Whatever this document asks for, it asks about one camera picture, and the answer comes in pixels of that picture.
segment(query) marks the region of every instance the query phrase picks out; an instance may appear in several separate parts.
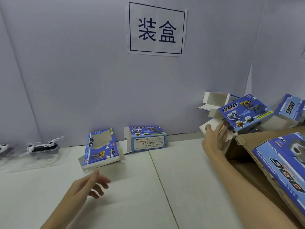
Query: brown cardboard box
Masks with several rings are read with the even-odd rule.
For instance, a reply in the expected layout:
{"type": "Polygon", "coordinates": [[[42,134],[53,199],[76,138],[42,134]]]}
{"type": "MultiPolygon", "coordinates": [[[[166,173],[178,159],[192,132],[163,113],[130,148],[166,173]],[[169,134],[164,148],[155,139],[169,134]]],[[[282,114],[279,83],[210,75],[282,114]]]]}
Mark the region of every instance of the brown cardboard box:
{"type": "Polygon", "coordinates": [[[225,155],[235,169],[276,204],[298,228],[305,228],[305,216],[252,152],[256,146],[267,140],[294,132],[305,135],[305,126],[236,135],[225,155]]]}

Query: black border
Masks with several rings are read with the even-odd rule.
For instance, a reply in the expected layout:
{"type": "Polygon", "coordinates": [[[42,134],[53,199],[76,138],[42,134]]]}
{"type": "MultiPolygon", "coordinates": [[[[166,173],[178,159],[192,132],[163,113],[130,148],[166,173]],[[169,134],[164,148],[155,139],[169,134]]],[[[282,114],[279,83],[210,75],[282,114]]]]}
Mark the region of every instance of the black border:
{"type": "MultiPolygon", "coordinates": [[[[145,4],[140,4],[140,3],[135,3],[135,2],[128,2],[128,8],[129,8],[129,45],[130,45],[130,50],[131,51],[138,51],[138,50],[132,50],[132,39],[131,39],[131,32],[130,32],[130,3],[137,4],[137,5],[145,5],[145,4]]],[[[167,8],[153,6],[153,5],[145,5],[145,6],[155,7],[155,8],[159,8],[159,9],[167,9],[167,8]]],[[[182,30],[182,43],[181,43],[181,53],[173,53],[173,54],[181,55],[182,54],[182,47],[183,47],[183,37],[184,37],[185,11],[174,10],[174,9],[167,9],[167,10],[172,10],[172,11],[177,11],[177,12],[184,13],[184,17],[183,17],[183,30],[182,30]]],[[[140,52],[152,52],[152,53],[170,54],[168,52],[156,52],[156,51],[140,51],[140,52]]]]}

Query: paper sign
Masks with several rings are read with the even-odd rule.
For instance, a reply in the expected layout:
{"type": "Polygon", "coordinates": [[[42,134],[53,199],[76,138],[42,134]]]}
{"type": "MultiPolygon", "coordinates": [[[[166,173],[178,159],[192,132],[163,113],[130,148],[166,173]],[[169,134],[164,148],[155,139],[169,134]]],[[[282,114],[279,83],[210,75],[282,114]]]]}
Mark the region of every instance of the paper sign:
{"type": "Polygon", "coordinates": [[[186,17],[187,10],[129,2],[126,7],[127,52],[181,56],[184,49],[186,17]]]}

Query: gray partition wall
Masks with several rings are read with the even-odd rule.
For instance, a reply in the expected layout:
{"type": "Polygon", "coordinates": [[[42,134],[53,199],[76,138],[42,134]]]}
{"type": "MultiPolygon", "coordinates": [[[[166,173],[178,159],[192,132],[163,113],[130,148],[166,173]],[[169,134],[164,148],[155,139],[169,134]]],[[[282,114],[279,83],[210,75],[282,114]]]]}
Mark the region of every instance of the gray partition wall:
{"type": "Polygon", "coordinates": [[[305,0],[267,0],[252,60],[253,94],[273,105],[305,99],[305,0]]]}
{"type": "Polygon", "coordinates": [[[204,92],[243,95],[265,0],[0,0],[45,140],[160,125],[199,131],[204,92]],[[127,54],[128,1],[188,9],[181,57],[127,54]]]}
{"type": "Polygon", "coordinates": [[[1,11],[0,103],[0,144],[41,141],[1,11]]]}

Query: warning label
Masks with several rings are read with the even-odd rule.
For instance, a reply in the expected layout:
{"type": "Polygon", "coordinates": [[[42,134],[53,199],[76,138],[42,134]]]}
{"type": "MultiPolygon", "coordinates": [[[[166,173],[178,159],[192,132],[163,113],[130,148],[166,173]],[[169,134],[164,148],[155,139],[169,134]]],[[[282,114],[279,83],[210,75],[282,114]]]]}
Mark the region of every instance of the warning label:
{"type": "Polygon", "coordinates": [[[151,148],[162,148],[164,145],[164,136],[158,137],[147,137],[147,138],[139,138],[135,139],[134,149],[142,150],[142,149],[151,149],[151,148]]]}

